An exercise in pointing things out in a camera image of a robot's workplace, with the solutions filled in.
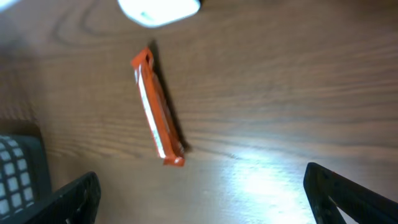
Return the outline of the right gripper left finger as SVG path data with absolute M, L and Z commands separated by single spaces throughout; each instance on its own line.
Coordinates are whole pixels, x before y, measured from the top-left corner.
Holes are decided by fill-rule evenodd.
M 3 220 L 3 224 L 94 224 L 101 199 L 95 172 L 87 172 L 48 197 Z

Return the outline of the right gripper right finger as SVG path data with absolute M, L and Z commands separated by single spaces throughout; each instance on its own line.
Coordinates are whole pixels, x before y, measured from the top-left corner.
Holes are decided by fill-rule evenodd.
M 397 202 L 317 163 L 307 164 L 303 187 L 317 223 L 345 223 L 344 211 L 358 223 L 397 224 Z

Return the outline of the orange snack bar wrapper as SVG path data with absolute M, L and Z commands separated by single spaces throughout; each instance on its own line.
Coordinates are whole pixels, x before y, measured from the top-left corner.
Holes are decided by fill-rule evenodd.
M 165 165 L 184 166 L 184 147 L 172 119 L 164 90 L 154 71 L 154 56 L 150 48 L 142 49 L 131 60 L 131 65 L 159 157 Z

